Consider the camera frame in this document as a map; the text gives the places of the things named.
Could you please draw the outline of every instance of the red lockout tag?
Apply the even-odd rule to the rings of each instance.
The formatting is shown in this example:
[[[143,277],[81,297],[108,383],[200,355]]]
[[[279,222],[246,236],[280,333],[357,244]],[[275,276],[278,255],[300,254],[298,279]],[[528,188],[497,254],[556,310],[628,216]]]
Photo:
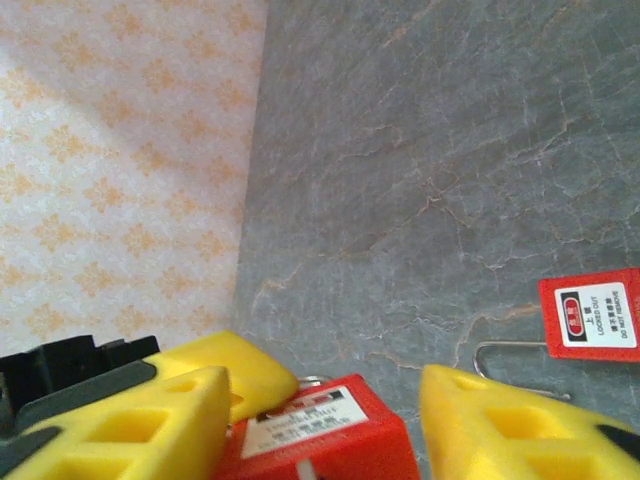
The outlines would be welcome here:
[[[640,268],[539,283],[549,355],[640,362]]]

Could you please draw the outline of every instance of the yellow plastic block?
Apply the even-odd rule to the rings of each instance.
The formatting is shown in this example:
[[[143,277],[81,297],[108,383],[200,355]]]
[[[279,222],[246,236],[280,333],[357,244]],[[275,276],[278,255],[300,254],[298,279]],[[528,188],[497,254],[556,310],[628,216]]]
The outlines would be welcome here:
[[[459,370],[427,366],[422,428],[434,480],[639,480],[597,425],[614,419]]]
[[[227,426],[284,403],[296,377],[243,338],[220,332],[144,359],[140,385],[48,418],[62,433],[7,480],[204,480]]]
[[[227,372],[208,367],[150,381],[29,431],[63,429],[6,480],[205,480],[226,439]]]
[[[231,382],[231,423],[284,403],[298,391],[298,380],[276,360],[244,338],[223,331],[148,357],[161,376],[171,377],[206,365],[222,365]]]

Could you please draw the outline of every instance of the warning label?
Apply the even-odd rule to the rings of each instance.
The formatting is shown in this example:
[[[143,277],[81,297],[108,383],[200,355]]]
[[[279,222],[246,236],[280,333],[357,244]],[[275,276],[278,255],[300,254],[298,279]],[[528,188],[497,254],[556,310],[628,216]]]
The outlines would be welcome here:
[[[333,387],[293,400],[247,423],[242,458],[334,432],[368,418],[347,387]]]
[[[635,348],[624,284],[602,283],[555,291],[562,343],[566,347]]]

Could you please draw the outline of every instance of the marble wall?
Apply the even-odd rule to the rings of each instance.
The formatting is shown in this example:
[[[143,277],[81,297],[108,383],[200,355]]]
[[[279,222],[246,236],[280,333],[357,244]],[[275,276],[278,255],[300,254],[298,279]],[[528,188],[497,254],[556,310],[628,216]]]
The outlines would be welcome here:
[[[540,278],[640,266],[636,0],[272,0],[236,330],[361,372],[406,419],[427,363],[541,339]],[[640,427],[637,365],[487,355]]]

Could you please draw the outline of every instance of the patterned wallpaper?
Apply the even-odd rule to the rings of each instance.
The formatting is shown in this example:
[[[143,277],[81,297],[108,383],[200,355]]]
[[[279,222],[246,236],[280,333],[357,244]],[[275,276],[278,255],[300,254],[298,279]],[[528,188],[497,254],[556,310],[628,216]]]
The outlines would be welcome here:
[[[231,309],[264,0],[5,0],[0,355]]]

